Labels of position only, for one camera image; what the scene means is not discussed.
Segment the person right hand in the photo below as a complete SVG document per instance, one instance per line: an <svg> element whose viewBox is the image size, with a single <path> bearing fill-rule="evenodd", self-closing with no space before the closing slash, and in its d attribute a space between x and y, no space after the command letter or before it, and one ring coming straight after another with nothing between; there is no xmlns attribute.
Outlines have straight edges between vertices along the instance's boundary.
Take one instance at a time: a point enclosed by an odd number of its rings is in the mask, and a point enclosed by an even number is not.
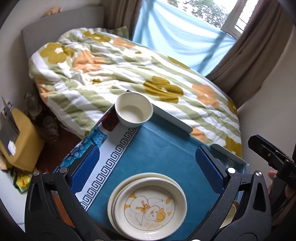
<svg viewBox="0 0 296 241"><path fill-rule="evenodd" d="M295 206L295 188L285 184L281 179L277 178L277 171L270 170L268 177L273 183L268 187L268 194L270 198L271 209L275 213L272 215L272 225L280 225L292 211ZM283 192L284 201L279 207L276 207L275 202L279 201Z"/></svg>

